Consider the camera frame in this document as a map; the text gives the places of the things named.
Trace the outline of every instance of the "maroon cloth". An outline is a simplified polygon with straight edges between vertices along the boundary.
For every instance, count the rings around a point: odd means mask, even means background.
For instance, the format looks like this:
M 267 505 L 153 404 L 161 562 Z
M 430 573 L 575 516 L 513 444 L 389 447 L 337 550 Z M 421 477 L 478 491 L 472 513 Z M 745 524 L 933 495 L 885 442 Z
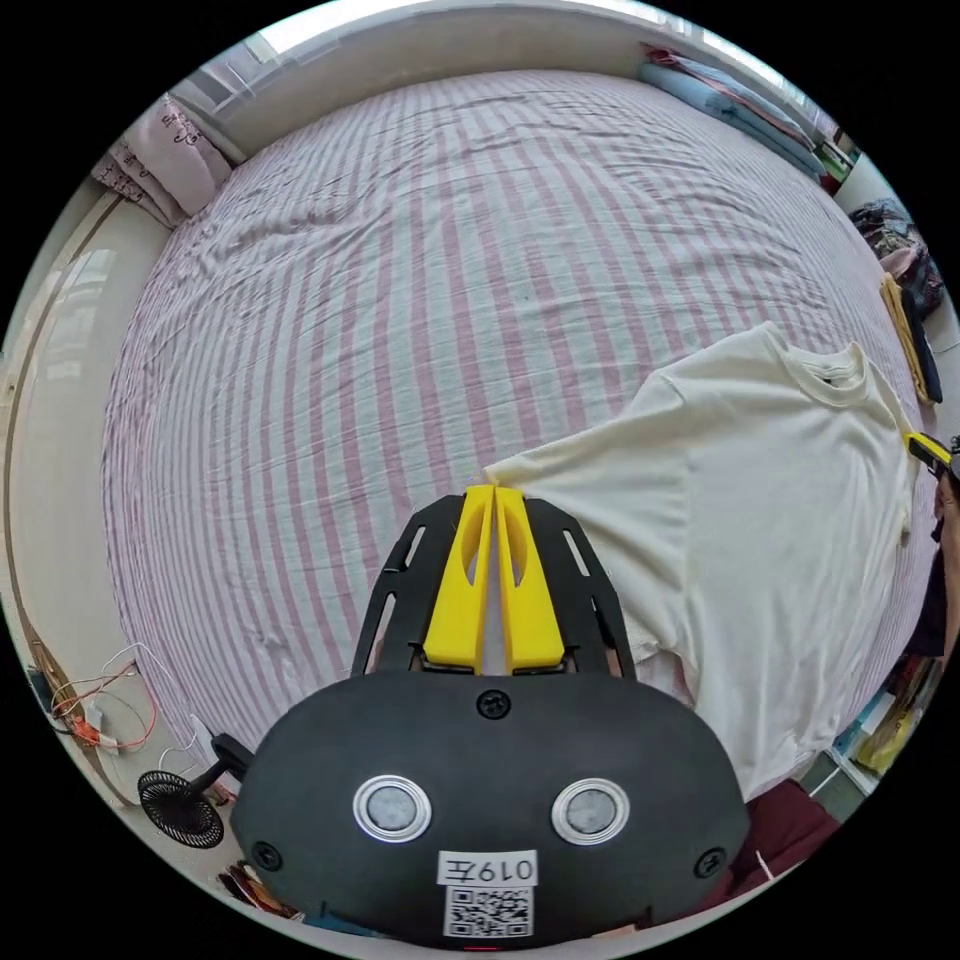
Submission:
M 718 906 L 753 890 L 769 877 L 757 860 L 763 857 L 779 876 L 820 849 L 840 823 L 800 784 L 786 780 L 747 804 L 750 831 L 740 852 L 724 872 L 716 889 L 688 916 Z

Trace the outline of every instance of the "screw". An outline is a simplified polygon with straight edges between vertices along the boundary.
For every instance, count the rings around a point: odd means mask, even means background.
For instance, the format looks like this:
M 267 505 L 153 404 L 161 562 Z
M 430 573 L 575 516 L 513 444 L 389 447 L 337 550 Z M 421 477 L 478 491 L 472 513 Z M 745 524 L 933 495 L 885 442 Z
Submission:
M 253 845 L 253 859 L 258 867 L 269 870 L 271 873 L 283 866 L 283 858 L 280 854 L 269 843 L 264 843 L 262 840 L 258 840 Z
M 510 712 L 510 698 L 502 690 L 486 690 L 477 697 L 481 717 L 500 720 Z
M 697 865 L 693 868 L 693 872 L 701 880 L 709 880 L 710 877 L 714 876 L 726 866 L 727 863 L 727 854 L 725 850 L 722 850 L 720 847 L 714 847 L 712 850 L 708 850 L 703 854 L 700 859 L 697 861 Z

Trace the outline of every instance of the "yellow cloth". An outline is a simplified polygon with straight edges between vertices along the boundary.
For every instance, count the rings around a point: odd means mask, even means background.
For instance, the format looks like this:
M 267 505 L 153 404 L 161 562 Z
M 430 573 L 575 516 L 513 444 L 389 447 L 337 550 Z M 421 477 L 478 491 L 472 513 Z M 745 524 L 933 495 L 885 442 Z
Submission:
M 897 331 L 900 338 L 900 346 L 906 354 L 907 363 L 910 366 L 910 375 L 913 377 L 913 385 L 917 391 L 917 397 L 921 403 L 933 404 L 927 394 L 927 381 L 924 379 L 923 371 L 920 368 L 920 359 L 917 357 L 916 347 L 913 345 L 913 334 L 910 332 L 910 321 L 903 312 L 903 304 L 900 300 L 900 287 L 897 281 L 889 273 L 883 275 L 880 281 L 880 296 L 886 305 L 887 313 L 893 321 L 893 328 Z

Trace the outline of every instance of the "pillow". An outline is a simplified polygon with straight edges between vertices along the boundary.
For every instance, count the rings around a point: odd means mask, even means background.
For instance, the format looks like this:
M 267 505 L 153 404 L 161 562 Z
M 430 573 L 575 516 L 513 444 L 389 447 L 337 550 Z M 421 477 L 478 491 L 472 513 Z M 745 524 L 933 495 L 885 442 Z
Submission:
M 650 61 L 658 66 L 688 73 L 699 80 L 703 80 L 707 86 L 712 87 L 718 93 L 725 93 L 734 102 L 739 102 L 748 110 L 752 110 L 760 118 L 766 120 L 768 124 L 790 137 L 791 140 L 796 140 L 809 152 L 812 153 L 815 149 L 816 144 L 807 136 L 799 123 L 787 116 L 783 110 L 772 104 L 766 97 L 762 97 L 749 87 L 745 87 L 723 70 L 717 70 L 702 63 L 697 63 L 695 60 L 677 56 L 669 50 L 652 51 Z
M 718 92 L 699 78 L 653 63 L 641 64 L 638 77 L 701 113 L 721 120 L 752 137 L 814 180 L 819 181 L 826 173 L 823 164 L 807 148 L 743 104 L 731 100 L 726 94 Z

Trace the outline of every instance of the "yellow clamp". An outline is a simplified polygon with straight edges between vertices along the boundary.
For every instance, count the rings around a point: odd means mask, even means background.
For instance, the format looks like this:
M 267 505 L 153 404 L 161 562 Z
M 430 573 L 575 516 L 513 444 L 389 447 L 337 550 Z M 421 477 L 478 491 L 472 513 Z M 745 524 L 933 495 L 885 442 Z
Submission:
M 907 433 L 904 434 L 903 439 L 907 445 L 907 451 L 925 463 L 938 479 L 953 462 L 953 454 L 942 443 L 925 433 Z
M 481 672 L 494 514 L 507 672 L 558 666 L 563 639 L 523 494 L 492 484 L 467 488 L 424 655 L 437 666 Z

